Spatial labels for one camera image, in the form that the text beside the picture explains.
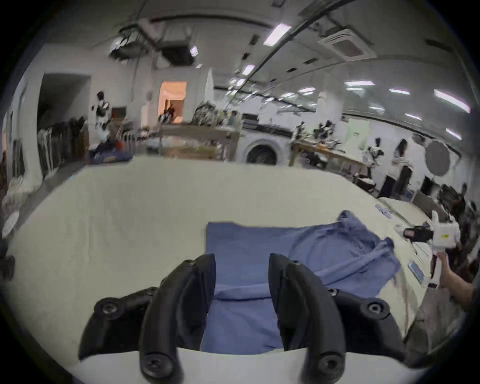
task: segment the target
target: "air conditioning vent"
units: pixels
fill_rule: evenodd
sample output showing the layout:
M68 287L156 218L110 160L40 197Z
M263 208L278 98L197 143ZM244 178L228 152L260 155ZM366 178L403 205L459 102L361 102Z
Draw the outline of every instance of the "air conditioning vent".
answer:
M249 45L257 44L259 38L260 38L260 36L258 36L257 34L253 34L252 38L250 39L250 43L248 43L248 44Z
M314 57L313 59L304 61L303 64L312 64L312 63L315 63L316 61L318 61L318 59L316 57Z
M376 53L351 29L343 29L322 38L320 45L333 51L345 61L372 59Z

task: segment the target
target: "wooden table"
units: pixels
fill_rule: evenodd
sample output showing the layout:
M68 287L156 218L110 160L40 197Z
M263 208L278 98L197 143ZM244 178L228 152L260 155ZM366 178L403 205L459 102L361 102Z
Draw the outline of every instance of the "wooden table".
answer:
M160 137L159 153L161 153L161 138L163 136L180 136L190 139L219 141L225 145L227 150L226 160L233 161L235 159L235 151L237 149L240 132L226 127L209 127L206 125L159 124L157 136Z
M342 165L340 169L343 168L344 163L351 163L351 164L357 165L360 167L360 171L362 171L363 167L368 166L368 164L365 164L365 163L362 163L361 161L353 159L349 157L347 154L343 154L337 151L332 151L324 147L318 147L313 143L308 143L304 141L294 141L292 143L292 153L290 155L290 162L288 163L289 167L293 166L293 164L295 163L295 158L297 157L298 153L301 151L318 152L327 156L328 158L331 158L331 157L338 158L342 161Z

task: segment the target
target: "blue cloth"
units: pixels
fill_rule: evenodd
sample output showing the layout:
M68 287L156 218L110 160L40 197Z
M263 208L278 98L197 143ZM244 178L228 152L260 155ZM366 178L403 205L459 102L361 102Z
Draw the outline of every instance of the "blue cloth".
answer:
M215 254L216 288L201 349L258 354L283 347L268 287L271 253L299 260L328 288L374 297L400 269L393 247L349 211L333 224L303 228L208 223L206 252Z

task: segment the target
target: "ceiling pipe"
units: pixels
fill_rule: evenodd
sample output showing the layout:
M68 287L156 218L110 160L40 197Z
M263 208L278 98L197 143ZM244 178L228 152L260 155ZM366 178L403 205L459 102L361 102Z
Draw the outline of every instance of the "ceiling pipe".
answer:
M326 4L323 8L315 13L314 15L310 16L309 18L303 20L298 24L296 27L292 28L290 31L286 33L286 36L277 43L277 45L266 55L263 60L255 67L255 69L247 76L243 85L239 88L241 90L245 84L289 41L291 41L295 36L297 36L300 32L307 29L311 24L316 22L318 19L328 15L330 12L334 11L335 9L347 5L355 0L329 0L326 1Z

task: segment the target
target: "workbench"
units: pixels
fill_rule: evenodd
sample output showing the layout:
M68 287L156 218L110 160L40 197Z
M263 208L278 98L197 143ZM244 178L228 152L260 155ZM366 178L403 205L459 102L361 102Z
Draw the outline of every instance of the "workbench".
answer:
M3 292L21 327L68 369L95 303L158 286L183 260L203 254L208 222L298 228L333 223L347 209L395 244L401 270L378 297L405 336L426 290L408 263L423 252L377 204L345 178L307 169L159 156L85 167L15 233L15 276ZM427 275L430 263L418 263Z
M232 127L191 124L158 124L157 136L160 138L158 152L162 154L162 137L180 136L188 139L215 140L222 143L226 150L224 160L233 161L240 132Z
M326 157L330 158L337 158L340 160L340 170L343 168L345 163L350 163L360 167L359 172L363 170L364 167L367 167L368 164L363 163L361 160L355 159L344 152L332 150L325 148L323 146L318 146L314 143L309 143L307 141L297 140L292 143L292 153L290 155L290 162L288 164L289 167L292 167L295 164L295 158L297 157L298 153L301 151L307 152L318 152Z

